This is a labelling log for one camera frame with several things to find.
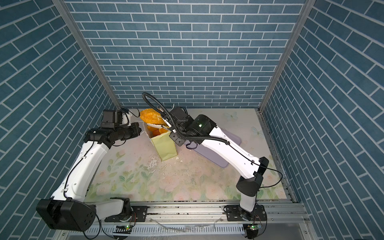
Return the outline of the reddish brown croissant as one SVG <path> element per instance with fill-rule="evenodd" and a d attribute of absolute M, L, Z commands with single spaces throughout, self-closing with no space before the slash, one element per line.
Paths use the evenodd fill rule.
<path fill-rule="evenodd" d="M 159 135 L 161 135 L 161 133 L 160 133 L 160 130 L 159 130 L 159 129 L 157 129 L 157 130 L 153 131 L 153 136 L 154 136 L 154 137 L 156 137 L 156 136 L 159 136 Z"/>

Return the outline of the white green paper bag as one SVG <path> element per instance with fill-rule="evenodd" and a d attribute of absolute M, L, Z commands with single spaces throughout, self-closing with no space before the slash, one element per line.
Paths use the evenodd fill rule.
<path fill-rule="evenodd" d="M 168 125 L 152 125 L 147 124 L 143 122 L 140 118 L 140 112 L 145 109 L 135 109 L 134 113 L 131 113 L 131 115 L 137 120 L 139 120 L 140 127 L 142 129 L 141 134 L 145 136 L 145 138 L 150 142 L 150 144 L 154 147 L 156 150 L 156 153 L 160 157 L 162 161 L 169 160 L 173 157 L 176 157 L 178 155 L 176 144 L 171 140 L 170 134 L 171 131 L 168 127 Z M 161 134 L 159 136 L 154 137 L 153 131 L 157 129 L 168 129 L 169 132 Z"/>

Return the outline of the sesame oval bread loaf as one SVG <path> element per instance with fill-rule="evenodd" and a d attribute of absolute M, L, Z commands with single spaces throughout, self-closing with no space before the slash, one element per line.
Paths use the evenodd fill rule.
<path fill-rule="evenodd" d="M 145 109 L 140 112 L 140 118 L 143 122 L 152 125 L 166 125 L 160 113 L 154 109 Z"/>

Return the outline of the yellow orange round bun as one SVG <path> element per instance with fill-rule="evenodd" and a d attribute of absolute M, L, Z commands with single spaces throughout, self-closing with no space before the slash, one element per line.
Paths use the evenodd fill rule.
<path fill-rule="evenodd" d="M 159 132 L 160 132 L 161 134 L 164 134 L 164 133 L 169 132 L 169 130 L 168 130 L 168 129 L 161 128 L 161 129 L 159 129 Z"/>

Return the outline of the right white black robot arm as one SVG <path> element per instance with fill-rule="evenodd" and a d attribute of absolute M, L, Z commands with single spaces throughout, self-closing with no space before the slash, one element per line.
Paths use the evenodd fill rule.
<path fill-rule="evenodd" d="M 240 207 L 251 213 L 268 169 L 269 160 L 257 158 L 233 142 L 228 135 L 208 116 L 192 118 L 185 110 L 175 107 L 171 111 L 146 109 L 140 118 L 147 124 L 159 125 L 170 131 L 170 138 L 178 145 L 186 141 L 201 145 L 219 155 L 240 174 L 236 188 L 241 193 Z"/>

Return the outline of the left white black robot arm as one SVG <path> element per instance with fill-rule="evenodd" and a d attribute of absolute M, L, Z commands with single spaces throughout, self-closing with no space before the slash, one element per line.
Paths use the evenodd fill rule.
<path fill-rule="evenodd" d="M 93 204 L 86 204 L 85 198 L 103 157 L 114 143 L 136 138 L 141 131 L 139 124 L 133 123 L 127 127 L 94 128 L 86 133 L 82 149 L 63 182 L 49 199 L 37 204 L 37 213 L 50 229 L 85 232 L 96 220 L 132 220 L 128 198 Z"/>

